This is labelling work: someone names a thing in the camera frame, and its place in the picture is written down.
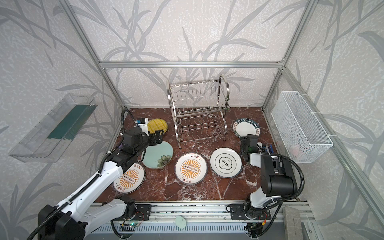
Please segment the white plate green text rim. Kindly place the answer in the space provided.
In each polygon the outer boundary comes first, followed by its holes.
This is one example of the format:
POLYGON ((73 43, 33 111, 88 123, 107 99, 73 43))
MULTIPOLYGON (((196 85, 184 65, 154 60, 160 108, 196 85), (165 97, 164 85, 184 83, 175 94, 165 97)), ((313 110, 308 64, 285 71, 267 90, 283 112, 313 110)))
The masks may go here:
POLYGON ((259 136, 261 133, 259 124, 247 118, 235 120, 232 130, 238 138, 245 138, 247 135, 259 136))

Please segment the white plate black quatrefoil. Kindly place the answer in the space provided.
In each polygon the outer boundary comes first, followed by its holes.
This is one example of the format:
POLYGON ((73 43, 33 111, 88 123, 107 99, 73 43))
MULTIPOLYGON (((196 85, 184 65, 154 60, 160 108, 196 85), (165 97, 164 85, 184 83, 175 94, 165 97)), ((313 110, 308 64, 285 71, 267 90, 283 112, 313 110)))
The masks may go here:
POLYGON ((239 154, 229 148, 216 149, 210 157, 210 165, 216 175, 222 178, 233 178, 242 170, 239 154))

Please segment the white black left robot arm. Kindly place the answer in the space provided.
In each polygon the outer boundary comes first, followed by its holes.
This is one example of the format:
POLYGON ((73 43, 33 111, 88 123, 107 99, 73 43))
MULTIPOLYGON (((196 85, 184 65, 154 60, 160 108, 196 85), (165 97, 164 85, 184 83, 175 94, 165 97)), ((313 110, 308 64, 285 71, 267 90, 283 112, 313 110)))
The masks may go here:
POLYGON ((163 141, 164 131, 147 134, 133 127, 123 134, 121 149, 107 154, 101 166, 81 187, 55 206, 47 205, 38 214, 38 226, 29 235, 32 240, 83 240, 106 222, 135 215, 135 200, 120 197, 88 212, 92 203, 115 180, 126 173, 149 146, 163 141))

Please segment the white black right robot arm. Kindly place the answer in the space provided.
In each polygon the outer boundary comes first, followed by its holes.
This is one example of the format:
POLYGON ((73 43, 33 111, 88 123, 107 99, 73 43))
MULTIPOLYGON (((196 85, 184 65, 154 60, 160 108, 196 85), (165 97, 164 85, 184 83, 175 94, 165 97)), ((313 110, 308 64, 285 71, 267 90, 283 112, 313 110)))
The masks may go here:
POLYGON ((258 140, 258 136, 251 134, 241 137, 241 157, 251 166, 260 168, 261 173, 261 186, 244 202, 249 218, 262 209, 297 198, 305 187, 305 176, 299 165, 259 144, 258 140))

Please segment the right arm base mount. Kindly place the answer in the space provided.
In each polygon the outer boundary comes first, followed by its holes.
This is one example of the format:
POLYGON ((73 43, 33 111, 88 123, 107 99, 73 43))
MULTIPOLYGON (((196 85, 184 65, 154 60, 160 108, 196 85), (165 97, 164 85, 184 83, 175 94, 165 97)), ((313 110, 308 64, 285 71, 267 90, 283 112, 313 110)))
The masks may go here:
POLYGON ((272 219, 269 210, 247 207, 244 204, 230 204, 226 206, 226 210, 230 213, 231 220, 268 221, 272 219))

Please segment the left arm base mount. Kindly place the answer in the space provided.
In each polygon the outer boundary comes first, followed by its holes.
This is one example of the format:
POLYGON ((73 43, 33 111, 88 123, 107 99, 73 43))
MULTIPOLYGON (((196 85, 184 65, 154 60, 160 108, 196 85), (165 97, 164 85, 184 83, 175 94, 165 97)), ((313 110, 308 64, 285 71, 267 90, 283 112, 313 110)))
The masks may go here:
POLYGON ((121 216, 124 220, 148 221, 151 214, 152 205, 138 204, 127 205, 124 214, 121 216))

